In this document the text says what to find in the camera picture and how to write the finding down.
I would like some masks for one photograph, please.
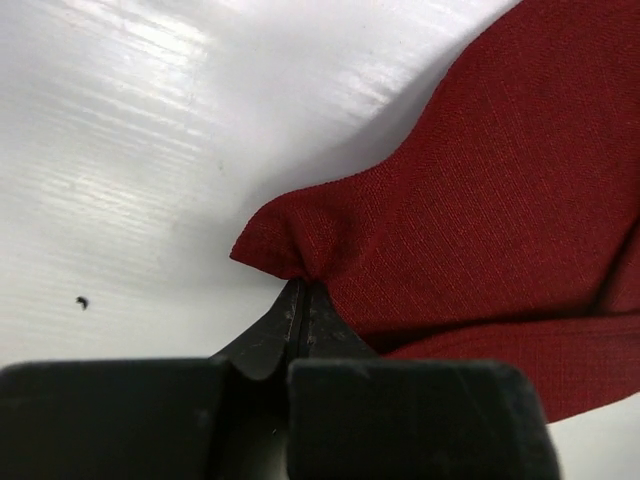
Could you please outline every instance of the folded cloth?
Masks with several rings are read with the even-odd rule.
[[[232,258],[322,281],[394,358],[520,367],[550,421],[640,390],[640,2],[524,0],[387,160],[264,206]]]

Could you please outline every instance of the red cloth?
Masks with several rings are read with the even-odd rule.
[[[640,2],[524,0],[380,165],[263,207],[232,257],[324,282],[394,358],[514,364],[558,420],[640,390]]]

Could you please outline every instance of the small black spot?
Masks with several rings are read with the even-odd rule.
[[[80,305],[82,305],[82,309],[86,310],[87,307],[89,306],[89,300],[87,300],[84,297],[78,297],[76,298],[76,303],[79,303]]]

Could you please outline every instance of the white surface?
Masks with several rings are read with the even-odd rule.
[[[385,158],[514,2],[4,1],[0,364],[214,353],[281,287],[250,215]]]

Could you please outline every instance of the dark red fabric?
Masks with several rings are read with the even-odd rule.
[[[550,421],[640,390],[640,2],[524,0],[380,165],[263,207],[232,257],[328,286],[395,358],[522,368]]]

